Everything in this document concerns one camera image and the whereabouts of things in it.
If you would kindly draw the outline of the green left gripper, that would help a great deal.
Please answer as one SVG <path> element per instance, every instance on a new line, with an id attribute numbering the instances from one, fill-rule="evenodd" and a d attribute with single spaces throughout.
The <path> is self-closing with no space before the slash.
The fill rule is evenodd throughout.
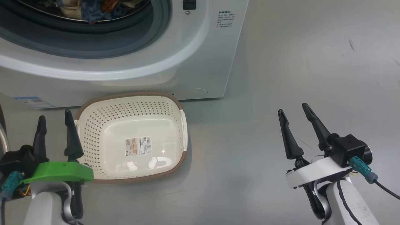
<path id="1" fill-rule="evenodd" d="M 35 159 L 40 164 L 34 175 L 23 179 L 21 184 L 30 186 L 32 198 L 44 194 L 51 196 L 61 210 L 58 215 L 61 220 L 80 220 L 84 215 L 82 185 L 94 180 L 94 171 L 88 165 L 78 163 L 84 151 L 70 110 L 65 110 L 65 125 L 67 142 L 64 155 L 68 162 L 49 161 L 45 143 L 46 118 L 44 115 L 39 117 L 33 149 Z"/>

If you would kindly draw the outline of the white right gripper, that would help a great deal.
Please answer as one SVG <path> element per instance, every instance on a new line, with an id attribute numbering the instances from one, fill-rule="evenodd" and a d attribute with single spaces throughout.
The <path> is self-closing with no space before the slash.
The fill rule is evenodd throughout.
<path id="1" fill-rule="evenodd" d="M 314 128 L 319 149 L 329 150 L 331 145 L 327 138 L 331 133 L 307 103 L 303 103 L 302 108 Z M 330 157 L 314 163 L 306 161 L 303 158 L 304 151 L 297 144 L 282 109 L 278 110 L 278 119 L 286 158 L 296 159 L 296 167 L 286 173 L 289 187 L 304 189 L 317 219 L 353 220 L 354 184 L 349 177 L 351 169 L 339 167 Z"/>

